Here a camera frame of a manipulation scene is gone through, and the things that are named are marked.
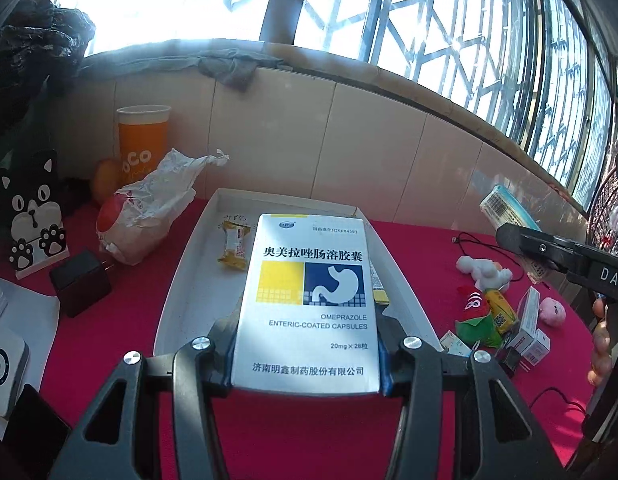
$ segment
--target red table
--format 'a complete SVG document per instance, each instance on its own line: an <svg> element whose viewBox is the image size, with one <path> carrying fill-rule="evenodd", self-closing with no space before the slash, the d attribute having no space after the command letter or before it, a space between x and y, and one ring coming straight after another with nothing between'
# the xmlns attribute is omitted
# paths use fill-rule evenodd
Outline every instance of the red table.
<svg viewBox="0 0 618 480"><path fill-rule="evenodd" d="M75 424L125 352L151 355L164 300L180 255L205 202L195 200L174 222L169 237L135 267L117 265L110 271L112 293L79 316L62 317L40 392L69 424ZM72 254L97 250L97 208L87 205L65 221ZM372 222L422 303L438 336L454 329L461 308L457 285L471 283L455 269L461 255L448 230ZM465 245L475 258L498 259L493 251ZM509 266L506 258L500 258ZM514 276L521 272L513 267ZM0 276L14 280L7 264ZM40 271L20 285L53 295L48 273ZM512 283L506 296L518 304L530 282ZM560 299L539 285L542 298ZM531 372L514 378L530 402L547 386L561 389L570 400L585 404L592 393L586 382L591 336L567 306L564 326L542 329L551 338L551 351ZM176 479L171 439L171 400L161 394L161 461L163 479ZM452 477L454 449L453 394L445 394L439 479ZM215 420L232 479L314 480L315 478L379 480L384 478L400 412L400 400L381 396L348 399L307 399L268 396L234 390L228 399L213 402ZM563 463L581 438L582 415L547 393L534 406Z"/></svg>

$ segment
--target white tray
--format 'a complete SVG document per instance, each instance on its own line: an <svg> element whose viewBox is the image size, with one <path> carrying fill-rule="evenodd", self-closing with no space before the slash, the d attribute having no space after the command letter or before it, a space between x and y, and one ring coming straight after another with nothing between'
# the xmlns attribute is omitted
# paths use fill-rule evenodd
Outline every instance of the white tray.
<svg viewBox="0 0 618 480"><path fill-rule="evenodd" d="M222 222L227 219L252 228L245 238L250 258L256 225L263 213L362 219L369 257L391 301L385 315L398 319L407 335L416 335L442 351L418 298L360 209L307 198L218 189L200 215L182 253L164 302L154 340L154 355L176 352L193 338L207 335L216 319L231 314L243 293L247 272L218 262L225 247Z"/></svg>

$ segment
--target cat face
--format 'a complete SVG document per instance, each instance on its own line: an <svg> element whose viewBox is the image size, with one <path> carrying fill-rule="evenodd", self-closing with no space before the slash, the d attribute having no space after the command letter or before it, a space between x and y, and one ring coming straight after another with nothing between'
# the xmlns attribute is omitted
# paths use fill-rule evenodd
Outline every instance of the cat face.
<svg viewBox="0 0 618 480"><path fill-rule="evenodd" d="M37 153L26 168L0 169L1 215L11 218L14 240L31 242L40 237L41 229L61 225L60 206L52 199L57 185L53 150Z"/></svg>

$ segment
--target gray cloth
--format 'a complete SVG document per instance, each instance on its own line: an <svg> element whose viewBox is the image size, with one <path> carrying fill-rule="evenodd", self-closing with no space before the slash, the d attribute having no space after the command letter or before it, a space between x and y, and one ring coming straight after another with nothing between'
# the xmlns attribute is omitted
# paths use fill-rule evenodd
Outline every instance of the gray cloth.
<svg viewBox="0 0 618 480"><path fill-rule="evenodd" d="M223 85L245 91L257 67L287 68L278 57L259 52L247 52L237 48L222 50L202 50L183 56L161 56L134 59L133 50L103 52L86 57L78 72L78 77L89 79L109 79L137 72L183 70L197 66L200 73L220 81Z"/></svg>

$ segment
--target pink ball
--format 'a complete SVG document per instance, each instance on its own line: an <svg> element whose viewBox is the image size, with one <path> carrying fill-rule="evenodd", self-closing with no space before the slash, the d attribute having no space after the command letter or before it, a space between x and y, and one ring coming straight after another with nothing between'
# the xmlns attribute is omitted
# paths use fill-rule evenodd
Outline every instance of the pink ball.
<svg viewBox="0 0 618 480"><path fill-rule="evenodd" d="M567 312L559 301L553 298L544 298L540 303L540 319L547 325L559 328L566 317Z"/></svg>

